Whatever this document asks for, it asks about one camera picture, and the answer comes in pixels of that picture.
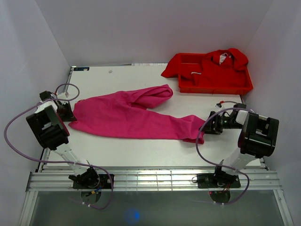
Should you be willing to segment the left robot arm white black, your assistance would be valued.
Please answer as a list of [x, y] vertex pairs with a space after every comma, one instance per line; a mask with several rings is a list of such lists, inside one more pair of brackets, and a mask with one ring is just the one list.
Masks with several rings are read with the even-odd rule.
[[69, 179], [84, 188], [96, 188], [100, 185], [100, 177], [88, 161], [81, 160], [69, 145], [69, 132], [65, 122], [76, 121], [70, 102], [54, 100], [55, 94], [50, 91], [40, 93], [42, 104], [26, 117], [32, 132], [43, 148], [55, 152], [68, 162], [73, 174]]

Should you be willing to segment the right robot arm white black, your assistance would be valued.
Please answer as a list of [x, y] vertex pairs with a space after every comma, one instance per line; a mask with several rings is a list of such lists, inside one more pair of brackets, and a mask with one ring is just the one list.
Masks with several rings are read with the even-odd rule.
[[271, 156], [275, 150], [279, 120], [247, 110], [242, 103], [234, 103], [230, 111], [210, 112], [199, 128], [200, 134], [220, 135], [225, 129], [241, 132], [236, 150], [214, 165], [214, 173], [197, 174], [198, 188], [239, 188], [239, 172], [250, 162]]

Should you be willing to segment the pink trousers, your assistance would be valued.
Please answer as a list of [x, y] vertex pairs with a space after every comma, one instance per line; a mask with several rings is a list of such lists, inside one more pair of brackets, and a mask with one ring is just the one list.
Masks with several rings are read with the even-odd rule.
[[203, 133], [199, 132], [205, 122], [203, 119], [195, 115], [176, 118], [153, 111], [172, 96], [173, 91], [166, 84], [83, 99], [75, 104], [76, 121], [69, 126], [101, 137], [170, 139], [203, 144]]

